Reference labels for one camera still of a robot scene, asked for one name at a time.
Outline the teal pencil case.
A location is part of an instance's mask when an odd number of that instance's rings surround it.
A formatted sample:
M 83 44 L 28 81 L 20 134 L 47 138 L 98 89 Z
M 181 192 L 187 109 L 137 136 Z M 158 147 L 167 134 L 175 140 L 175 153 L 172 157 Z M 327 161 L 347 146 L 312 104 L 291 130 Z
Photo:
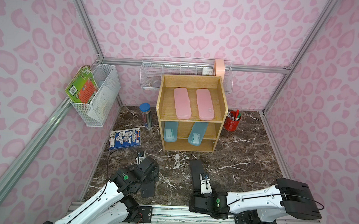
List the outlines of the teal pencil case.
M 190 135 L 188 137 L 188 143 L 193 146 L 199 146 L 202 143 L 202 140 L 205 136 L 205 133 L 208 128 L 208 123 L 206 122 L 196 122 L 194 123 Z
M 174 122 L 174 121 L 165 122 L 164 138 L 163 138 L 164 141 L 169 143 L 176 142 L 178 139 L 177 132 L 178 132 L 178 122 Z

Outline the pink pencil case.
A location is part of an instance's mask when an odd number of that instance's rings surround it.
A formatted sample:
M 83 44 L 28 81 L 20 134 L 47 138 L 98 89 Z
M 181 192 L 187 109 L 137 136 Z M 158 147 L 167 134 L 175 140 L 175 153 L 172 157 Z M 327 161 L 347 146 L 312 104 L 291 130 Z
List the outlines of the pink pencil case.
M 190 119 L 192 110 L 187 88 L 181 87 L 174 89 L 174 102 L 177 119 Z
M 200 120 L 210 121 L 215 117 L 212 103 L 212 97 L 209 89 L 197 89 L 196 99 L 198 106 L 198 115 Z

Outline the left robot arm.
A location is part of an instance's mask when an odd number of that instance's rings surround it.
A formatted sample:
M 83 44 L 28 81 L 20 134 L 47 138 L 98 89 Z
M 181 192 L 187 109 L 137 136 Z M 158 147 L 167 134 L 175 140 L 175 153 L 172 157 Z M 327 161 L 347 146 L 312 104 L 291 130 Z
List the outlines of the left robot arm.
M 143 224 L 151 218 L 132 197 L 141 191 L 152 197 L 159 166 L 151 157 L 119 169 L 94 196 L 65 217 L 43 224 Z

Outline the black pencil case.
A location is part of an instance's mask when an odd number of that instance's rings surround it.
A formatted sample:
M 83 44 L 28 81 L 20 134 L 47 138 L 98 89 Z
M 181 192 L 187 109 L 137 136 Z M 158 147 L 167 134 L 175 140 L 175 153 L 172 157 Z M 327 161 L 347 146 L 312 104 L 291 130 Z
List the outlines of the black pencil case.
M 155 181 L 146 182 L 141 185 L 141 197 L 151 198 L 155 196 Z
M 204 168 L 200 160 L 190 160 L 190 170 L 193 181 L 194 192 L 201 194 L 200 174 L 204 173 Z

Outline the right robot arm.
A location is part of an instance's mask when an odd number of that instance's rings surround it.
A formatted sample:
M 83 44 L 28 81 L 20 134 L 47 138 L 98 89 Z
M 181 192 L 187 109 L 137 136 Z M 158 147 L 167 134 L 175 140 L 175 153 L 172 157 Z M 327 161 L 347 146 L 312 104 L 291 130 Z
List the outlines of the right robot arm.
M 320 220 L 324 209 L 306 183 L 280 178 L 268 188 L 248 192 L 217 192 L 209 179 L 201 179 L 189 201 L 189 211 L 226 220 L 229 215 L 248 213 L 261 223 L 291 215 L 301 220 Z

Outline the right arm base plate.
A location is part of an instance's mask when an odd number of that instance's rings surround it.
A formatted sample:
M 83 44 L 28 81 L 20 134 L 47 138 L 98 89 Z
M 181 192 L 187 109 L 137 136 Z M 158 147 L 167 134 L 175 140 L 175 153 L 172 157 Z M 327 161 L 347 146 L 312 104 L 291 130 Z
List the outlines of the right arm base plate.
M 276 220 L 273 222 L 263 222 L 260 220 L 256 210 L 244 211 L 234 215 L 235 224 L 277 224 Z

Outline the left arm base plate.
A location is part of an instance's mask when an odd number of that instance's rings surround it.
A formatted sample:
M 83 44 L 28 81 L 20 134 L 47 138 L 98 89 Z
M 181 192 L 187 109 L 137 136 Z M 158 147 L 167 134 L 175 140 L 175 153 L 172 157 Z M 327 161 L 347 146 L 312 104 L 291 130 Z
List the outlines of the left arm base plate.
M 128 212 L 129 214 L 124 222 L 132 223 L 138 222 L 140 219 L 142 219 L 143 223 L 151 223 L 153 212 L 152 206 L 135 206 L 128 210 Z

